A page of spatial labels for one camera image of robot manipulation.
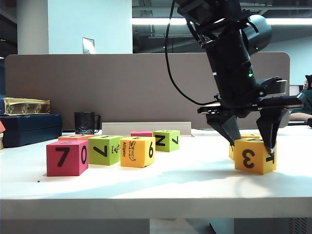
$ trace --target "blue case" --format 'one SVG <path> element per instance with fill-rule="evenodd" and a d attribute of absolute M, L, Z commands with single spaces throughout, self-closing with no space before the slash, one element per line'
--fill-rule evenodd
<path fill-rule="evenodd" d="M 0 115 L 4 114 L 4 100 L 0 98 Z"/>
<path fill-rule="evenodd" d="M 62 118 L 60 114 L 1 116 L 5 127 L 3 147 L 19 147 L 62 135 Z"/>

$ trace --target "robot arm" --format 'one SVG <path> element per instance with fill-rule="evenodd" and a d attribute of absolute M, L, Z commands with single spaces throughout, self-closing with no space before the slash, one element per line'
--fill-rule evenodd
<path fill-rule="evenodd" d="M 260 15 L 242 10 L 239 0 L 174 0 L 178 13 L 187 21 L 196 40 L 206 50 L 219 91 L 218 105 L 203 106 L 207 123 L 231 145 L 240 139 L 236 118 L 260 111 L 257 125 L 274 162 L 277 130 L 287 109 L 301 108 L 304 97 L 264 98 L 285 93 L 286 84 L 279 78 L 257 83 L 250 55 L 266 47 L 271 39 L 271 26 Z"/>

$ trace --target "yellow block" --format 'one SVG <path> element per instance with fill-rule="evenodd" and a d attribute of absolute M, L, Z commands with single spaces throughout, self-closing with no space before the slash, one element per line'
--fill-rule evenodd
<path fill-rule="evenodd" d="M 241 134 L 240 135 L 243 138 L 256 138 L 256 139 L 260 139 L 260 136 L 257 134 Z M 234 146 L 232 146 L 231 144 L 229 144 L 229 156 L 231 159 L 234 160 Z"/>
<path fill-rule="evenodd" d="M 271 157 L 265 149 L 263 140 L 244 138 L 235 141 L 235 168 L 243 171 L 266 174 L 276 170 L 277 153 Z"/>
<path fill-rule="evenodd" d="M 120 140 L 120 165 L 146 167 L 155 160 L 155 137 L 132 136 Z"/>

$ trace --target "black mug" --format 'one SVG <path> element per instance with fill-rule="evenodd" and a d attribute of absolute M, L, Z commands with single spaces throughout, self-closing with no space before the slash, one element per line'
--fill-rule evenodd
<path fill-rule="evenodd" d="M 101 116 L 95 115 L 94 112 L 75 112 L 75 134 L 91 135 L 98 133 L 100 121 Z"/>

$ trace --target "foam block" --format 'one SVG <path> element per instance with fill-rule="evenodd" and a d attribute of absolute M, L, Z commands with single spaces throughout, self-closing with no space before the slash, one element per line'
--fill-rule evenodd
<path fill-rule="evenodd" d="M 74 134 L 68 136 L 59 136 L 58 140 L 87 140 L 90 137 L 95 137 L 95 135 Z"/>
<path fill-rule="evenodd" d="M 243 171 L 266 174 L 276 170 L 277 153 L 269 155 L 263 140 L 245 138 L 235 141 L 235 168 Z"/>
<path fill-rule="evenodd" d="M 242 137 L 242 139 L 244 138 L 260 139 L 260 135 L 257 134 L 241 134 L 240 136 Z M 231 144 L 229 144 L 229 156 L 231 159 L 234 160 L 234 146 L 232 146 Z"/>
<path fill-rule="evenodd" d="M 46 146 L 47 176 L 79 176 L 88 168 L 87 140 L 61 140 Z"/>
<path fill-rule="evenodd" d="M 120 145 L 120 165 L 123 167 L 146 167 L 155 160 L 155 137 L 125 137 Z"/>
<path fill-rule="evenodd" d="M 0 133 L 3 133 L 5 131 L 5 127 L 2 124 L 2 122 L 0 121 Z"/>
<path fill-rule="evenodd" d="M 94 136 L 89 141 L 89 163 L 110 166 L 120 161 L 122 136 Z"/>
<path fill-rule="evenodd" d="M 152 131 L 131 131 L 130 135 L 132 137 L 152 137 Z"/>
<path fill-rule="evenodd" d="M 156 138 L 156 150 L 171 152 L 180 148 L 180 131 L 179 130 L 159 130 L 153 131 Z"/>

